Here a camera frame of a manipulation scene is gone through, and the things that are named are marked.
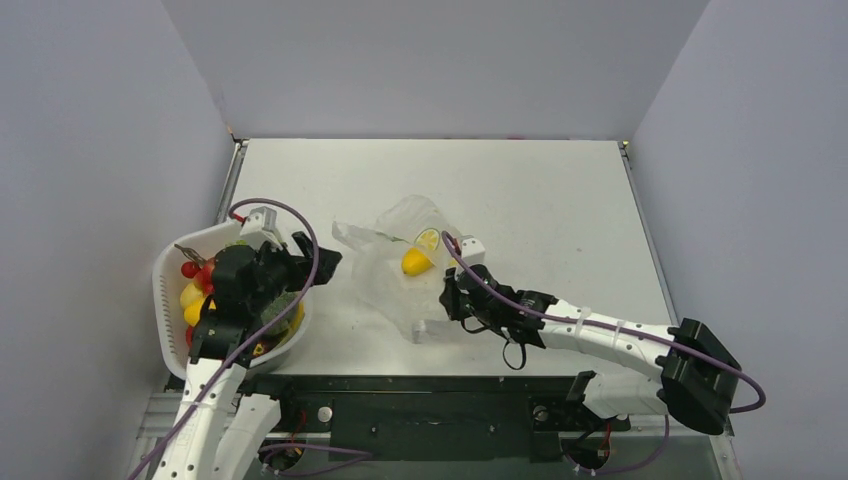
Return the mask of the yellow fake lemon half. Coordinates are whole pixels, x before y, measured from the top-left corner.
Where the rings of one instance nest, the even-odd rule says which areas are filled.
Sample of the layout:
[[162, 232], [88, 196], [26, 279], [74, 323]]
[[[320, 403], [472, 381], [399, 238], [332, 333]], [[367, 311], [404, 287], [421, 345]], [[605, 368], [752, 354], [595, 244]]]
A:
[[401, 271], [409, 277], [419, 276], [434, 267], [430, 258], [418, 248], [410, 248], [401, 259]]

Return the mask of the clear printed plastic bag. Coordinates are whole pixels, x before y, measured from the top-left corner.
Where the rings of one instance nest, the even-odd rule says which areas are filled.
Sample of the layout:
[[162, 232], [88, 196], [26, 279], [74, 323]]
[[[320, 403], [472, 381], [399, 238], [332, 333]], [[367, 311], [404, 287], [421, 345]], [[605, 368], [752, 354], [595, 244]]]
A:
[[[357, 297], [378, 311], [408, 342], [447, 341], [452, 327], [438, 297], [445, 271], [456, 265], [441, 233], [460, 231], [429, 198], [410, 195], [368, 226], [335, 222], [332, 235], [353, 251], [352, 281]], [[418, 248], [433, 262], [424, 274], [409, 277], [401, 259]]]

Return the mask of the red fake cherry bunch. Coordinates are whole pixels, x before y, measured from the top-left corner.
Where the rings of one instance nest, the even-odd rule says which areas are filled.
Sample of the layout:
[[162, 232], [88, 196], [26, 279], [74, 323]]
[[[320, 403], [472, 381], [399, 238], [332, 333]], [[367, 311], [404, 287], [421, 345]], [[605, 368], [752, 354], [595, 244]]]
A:
[[174, 247], [187, 259], [180, 267], [181, 274], [190, 279], [193, 285], [204, 295], [212, 294], [214, 286], [211, 277], [216, 266], [216, 259], [214, 257], [205, 258], [196, 250], [179, 244], [175, 244]]

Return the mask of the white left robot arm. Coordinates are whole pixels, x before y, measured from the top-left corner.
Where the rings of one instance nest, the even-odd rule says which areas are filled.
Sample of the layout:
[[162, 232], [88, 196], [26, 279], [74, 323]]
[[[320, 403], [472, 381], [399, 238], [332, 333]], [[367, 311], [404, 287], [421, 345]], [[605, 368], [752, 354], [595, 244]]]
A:
[[307, 292], [333, 277], [340, 253], [322, 248], [312, 228], [296, 231], [294, 255], [283, 243], [247, 235], [218, 251], [212, 292], [201, 304], [188, 353], [183, 394], [171, 429], [129, 473], [137, 479], [241, 479], [271, 428], [285, 430], [298, 402], [282, 387], [251, 388], [227, 418], [268, 329], [298, 309]]

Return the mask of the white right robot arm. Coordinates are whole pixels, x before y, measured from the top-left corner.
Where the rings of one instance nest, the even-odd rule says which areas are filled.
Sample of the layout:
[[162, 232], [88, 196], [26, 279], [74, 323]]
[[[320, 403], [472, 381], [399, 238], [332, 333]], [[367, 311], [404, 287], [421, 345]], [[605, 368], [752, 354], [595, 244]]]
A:
[[702, 322], [678, 326], [624, 321], [553, 295], [498, 283], [483, 265], [451, 267], [439, 296], [448, 317], [479, 322], [515, 345], [569, 350], [617, 364], [635, 377], [590, 373], [564, 400], [578, 427], [618, 415], [668, 415], [708, 435], [724, 432], [741, 366]]

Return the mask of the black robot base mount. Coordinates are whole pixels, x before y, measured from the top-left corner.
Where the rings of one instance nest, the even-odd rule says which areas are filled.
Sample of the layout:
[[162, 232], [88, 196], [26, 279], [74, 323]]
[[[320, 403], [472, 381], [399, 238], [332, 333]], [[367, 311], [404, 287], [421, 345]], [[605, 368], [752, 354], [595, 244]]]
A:
[[631, 427], [584, 406], [591, 376], [266, 375], [260, 383], [282, 388], [271, 431], [281, 439], [323, 436], [376, 461], [556, 462]]

